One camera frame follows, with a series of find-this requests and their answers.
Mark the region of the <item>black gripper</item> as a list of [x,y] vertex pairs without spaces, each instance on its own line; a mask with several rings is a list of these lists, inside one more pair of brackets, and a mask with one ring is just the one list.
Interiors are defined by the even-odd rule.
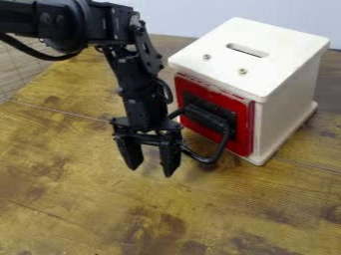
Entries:
[[181,164],[182,126],[169,117],[161,99],[124,100],[126,116],[112,118],[114,138],[124,162],[136,170],[144,161],[142,146],[161,148],[165,176],[171,177]]

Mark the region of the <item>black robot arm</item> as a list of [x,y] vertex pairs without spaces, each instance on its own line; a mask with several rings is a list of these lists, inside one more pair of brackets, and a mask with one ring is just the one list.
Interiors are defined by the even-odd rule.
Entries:
[[166,176],[181,162],[181,125],[169,117],[171,88],[146,22],[134,8],[95,0],[0,0],[0,41],[46,61],[63,61],[92,46],[106,56],[127,115],[111,120],[128,168],[144,161],[142,146],[161,150]]

